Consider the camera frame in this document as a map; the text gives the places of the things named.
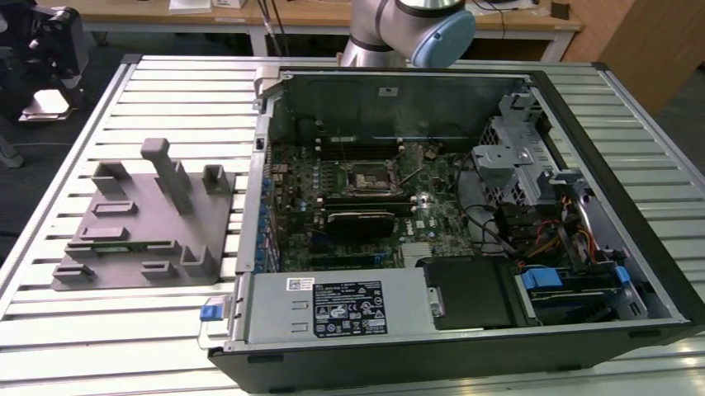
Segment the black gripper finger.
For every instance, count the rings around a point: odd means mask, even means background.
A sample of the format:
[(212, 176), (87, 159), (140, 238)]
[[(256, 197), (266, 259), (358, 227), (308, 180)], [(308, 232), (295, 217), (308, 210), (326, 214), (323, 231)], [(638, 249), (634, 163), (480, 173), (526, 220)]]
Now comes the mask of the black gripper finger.
[(33, 100), (28, 75), (16, 59), (1, 59), (1, 117), (17, 120)]
[(79, 109), (84, 101), (84, 93), (80, 87), (81, 76), (73, 78), (57, 79), (56, 89), (63, 96), (65, 103), (71, 109)]

